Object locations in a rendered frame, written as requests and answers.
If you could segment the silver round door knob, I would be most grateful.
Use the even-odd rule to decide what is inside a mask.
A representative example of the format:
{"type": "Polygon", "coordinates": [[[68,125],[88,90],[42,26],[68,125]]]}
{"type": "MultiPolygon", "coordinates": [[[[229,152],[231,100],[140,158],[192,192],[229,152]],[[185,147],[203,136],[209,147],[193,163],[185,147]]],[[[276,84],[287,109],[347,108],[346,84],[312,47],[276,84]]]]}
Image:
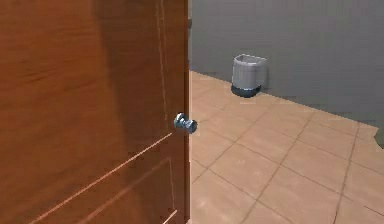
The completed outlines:
{"type": "Polygon", "coordinates": [[[174,119],[174,126],[176,128],[184,129],[189,134],[193,134],[198,127],[198,123],[195,120],[189,119],[184,113],[180,112],[174,119]]]}

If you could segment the grey waste bin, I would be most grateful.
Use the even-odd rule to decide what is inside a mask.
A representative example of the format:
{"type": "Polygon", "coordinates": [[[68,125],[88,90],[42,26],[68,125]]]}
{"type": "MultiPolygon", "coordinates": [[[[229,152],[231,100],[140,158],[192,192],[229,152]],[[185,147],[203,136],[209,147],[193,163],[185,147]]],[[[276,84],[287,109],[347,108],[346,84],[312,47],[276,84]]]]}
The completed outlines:
{"type": "Polygon", "coordinates": [[[233,59],[231,91],[243,98],[254,97],[261,89],[267,59],[241,54],[233,59]]]}

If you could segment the brown wooden room door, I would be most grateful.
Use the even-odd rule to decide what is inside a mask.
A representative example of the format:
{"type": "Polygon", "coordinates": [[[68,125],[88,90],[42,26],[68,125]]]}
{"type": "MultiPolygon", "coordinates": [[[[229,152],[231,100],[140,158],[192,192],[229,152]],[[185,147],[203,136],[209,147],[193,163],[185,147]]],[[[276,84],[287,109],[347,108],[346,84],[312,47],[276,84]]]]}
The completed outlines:
{"type": "Polygon", "coordinates": [[[0,0],[0,224],[188,224],[188,0],[0,0]]]}

